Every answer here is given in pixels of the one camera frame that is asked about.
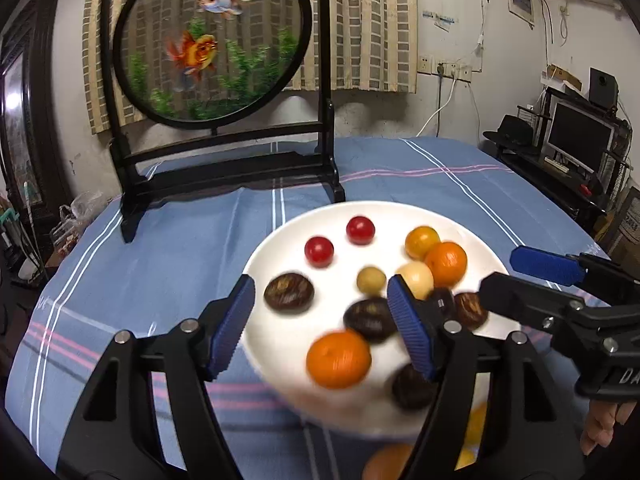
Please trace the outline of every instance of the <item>tablecloth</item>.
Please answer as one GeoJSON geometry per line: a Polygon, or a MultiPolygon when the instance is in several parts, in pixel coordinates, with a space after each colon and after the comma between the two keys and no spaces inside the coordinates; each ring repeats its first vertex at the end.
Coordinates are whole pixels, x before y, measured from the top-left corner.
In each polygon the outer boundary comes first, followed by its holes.
{"type": "MultiPolygon", "coordinates": [[[[146,174],[250,153],[310,153],[314,147],[271,142],[165,161],[147,168],[146,174]]],[[[347,200],[401,202],[447,216],[482,238],[510,272],[509,255],[520,244],[602,255],[540,192],[467,144],[350,137],[336,139],[335,158],[347,200]]],[[[319,184],[241,187],[151,209],[135,240],[125,244],[119,200],[114,200],[44,289],[9,378],[6,410],[41,459],[55,469],[76,401],[115,332],[164,333],[184,318],[197,317],[209,301],[230,292],[252,251],[270,232],[328,203],[319,184]]],[[[575,368],[548,348],[548,336],[526,330],[571,401],[579,425],[586,402],[573,393],[575,368]]],[[[247,480],[357,479],[367,458],[382,445],[334,433],[293,413],[254,373],[241,348],[207,389],[247,480]]],[[[166,458],[184,466],[161,374],[154,376],[154,398],[166,458]]]]}

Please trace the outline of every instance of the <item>red fruit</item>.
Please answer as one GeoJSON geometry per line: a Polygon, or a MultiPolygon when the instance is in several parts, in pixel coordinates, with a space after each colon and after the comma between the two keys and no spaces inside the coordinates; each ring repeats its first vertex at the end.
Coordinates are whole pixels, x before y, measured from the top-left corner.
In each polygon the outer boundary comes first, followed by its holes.
{"type": "Polygon", "coordinates": [[[366,216],[354,216],[347,224],[347,236],[352,244],[367,245],[376,235],[376,227],[366,216]]]}
{"type": "Polygon", "coordinates": [[[326,267],[334,259],[334,245],[323,236],[314,236],[305,244],[305,256],[312,266],[326,267]]]}

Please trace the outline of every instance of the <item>finger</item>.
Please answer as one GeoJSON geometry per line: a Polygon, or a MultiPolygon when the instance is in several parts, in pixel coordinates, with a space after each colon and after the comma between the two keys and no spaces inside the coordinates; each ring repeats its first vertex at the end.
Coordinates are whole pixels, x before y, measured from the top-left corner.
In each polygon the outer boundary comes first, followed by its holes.
{"type": "Polygon", "coordinates": [[[613,439],[613,430],[603,430],[600,423],[589,413],[584,423],[584,431],[596,444],[607,447],[613,439]]]}
{"type": "Polygon", "coordinates": [[[624,426],[624,424],[628,421],[631,416],[631,412],[636,407],[635,402],[628,402],[623,404],[618,408],[618,412],[616,413],[616,420],[624,426]]]}
{"type": "Polygon", "coordinates": [[[589,435],[585,431],[580,436],[580,450],[584,456],[587,456],[591,451],[595,449],[597,444],[590,439],[589,435]]]}
{"type": "Polygon", "coordinates": [[[589,412],[600,423],[604,430],[612,430],[616,423],[617,405],[603,400],[591,400],[589,402],[589,412]]]}

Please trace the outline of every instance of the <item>wall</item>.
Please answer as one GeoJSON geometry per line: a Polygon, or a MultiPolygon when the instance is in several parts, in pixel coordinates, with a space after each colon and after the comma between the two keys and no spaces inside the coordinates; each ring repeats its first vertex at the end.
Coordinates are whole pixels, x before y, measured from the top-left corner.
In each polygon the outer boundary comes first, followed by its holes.
{"type": "MultiPolygon", "coordinates": [[[[554,44],[549,44],[549,61],[573,73],[589,85],[590,68],[613,74],[620,88],[620,100],[636,127],[629,154],[635,166],[632,176],[640,180],[640,34],[624,11],[583,0],[569,0],[568,37],[560,35],[560,7],[566,0],[549,0],[554,26],[554,44]]],[[[624,118],[619,110],[618,116],[624,118]]]]}
{"type": "MultiPolygon", "coordinates": [[[[22,0],[22,7],[28,0],[22,0]]],[[[101,189],[110,194],[119,186],[106,150],[108,134],[92,136],[84,107],[81,63],[81,22],[84,0],[59,0],[53,38],[52,74],[54,106],[63,160],[74,192],[101,189]]],[[[455,60],[468,54],[481,28],[480,0],[418,0],[420,11],[435,10],[456,18],[450,32],[420,18],[420,52],[441,54],[455,60]]],[[[518,104],[532,103],[540,94],[544,43],[540,3],[535,2],[536,27],[510,14],[506,0],[490,0],[485,6],[484,60],[482,73],[473,74],[472,87],[478,118],[466,83],[457,85],[452,102],[442,112],[440,135],[470,144],[478,142],[478,130],[495,129],[504,114],[515,113],[518,104]]],[[[467,58],[476,68],[479,59],[467,58]]],[[[336,92],[336,132],[339,136],[401,137],[415,135],[435,111],[438,100],[436,76],[419,75],[415,95],[365,91],[336,92]]],[[[445,80],[443,102],[449,95],[445,80]]],[[[309,120],[315,115],[316,95],[283,94],[266,110],[236,127],[263,126],[309,120]]],[[[425,135],[434,135],[432,121],[425,135]]],[[[149,148],[198,132],[176,132],[162,125],[143,122],[130,130],[132,149],[149,148]]]]}

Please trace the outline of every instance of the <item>white plate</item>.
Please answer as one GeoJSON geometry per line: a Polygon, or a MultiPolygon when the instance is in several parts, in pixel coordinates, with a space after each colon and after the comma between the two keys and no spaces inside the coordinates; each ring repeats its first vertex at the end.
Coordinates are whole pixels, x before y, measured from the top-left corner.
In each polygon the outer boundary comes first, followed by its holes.
{"type": "MultiPolygon", "coordinates": [[[[343,328],[342,315],[363,298],[356,288],[356,275],[366,265],[382,269],[387,277],[409,261],[404,238],[420,225],[436,229],[442,240],[452,240],[466,251],[468,269],[454,292],[477,291],[480,281],[494,271],[507,273],[494,252],[460,224],[431,211],[393,202],[345,202],[309,211],[275,230],[258,246],[244,268],[255,280],[256,298],[242,337],[254,369],[294,409],[309,418],[348,433],[367,437],[415,436],[428,409],[406,414],[393,404],[389,377],[409,362],[399,335],[371,347],[372,365],[367,377],[346,390],[326,390],[306,373],[306,352],[311,343],[331,330],[343,328]],[[367,246],[355,246],[346,236],[347,222],[367,216],[376,226],[376,237],[367,246]],[[306,241],[315,235],[329,238],[334,260],[326,269],[315,269],[304,254],[306,241]],[[263,300],[267,284],[283,272],[308,276],[316,294],[311,308],[300,316],[283,316],[263,300]]],[[[512,320],[490,314],[476,333],[506,338],[519,330],[512,320]]],[[[476,378],[474,407],[485,402],[489,377],[476,378]]]]}

